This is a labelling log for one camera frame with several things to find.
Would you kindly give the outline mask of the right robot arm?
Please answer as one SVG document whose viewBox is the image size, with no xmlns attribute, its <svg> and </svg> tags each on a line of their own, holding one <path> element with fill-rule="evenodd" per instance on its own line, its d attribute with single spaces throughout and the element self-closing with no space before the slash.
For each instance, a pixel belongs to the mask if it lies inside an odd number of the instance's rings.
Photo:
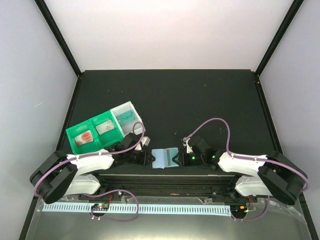
<svg viewBox="0 0 320 240">
<path fill-rule="evenodd" d="M 213 149 L 201 137 L 185 143 L 171 159 L 180 167 L 202 166 L 238 174 L 235 184 L 228 187 L 228 198 L 234 202 L 248 196 L 274 197 L 293 206 L 308 187 L 308 176 L 279 151 L 266 155 L 246 155 Z"/>
</svg>

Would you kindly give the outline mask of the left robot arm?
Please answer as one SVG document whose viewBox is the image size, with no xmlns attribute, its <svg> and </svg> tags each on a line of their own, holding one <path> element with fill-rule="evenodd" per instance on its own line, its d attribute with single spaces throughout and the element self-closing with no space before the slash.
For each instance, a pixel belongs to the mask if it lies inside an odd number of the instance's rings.
<svg viewBox="0 0 320 240">
<path fill-rule="evenodd" d="M 128 165 L 148 165 L 155 158 L 147 150 L 147 136 L 129 133 L 121 142 L 79 155 L 53 152 L 30 176 L 34 195 L 53 204 L 68 195 L 92 195 L 103 199 L 108 192 L 98 171 Z"/>
</svg>

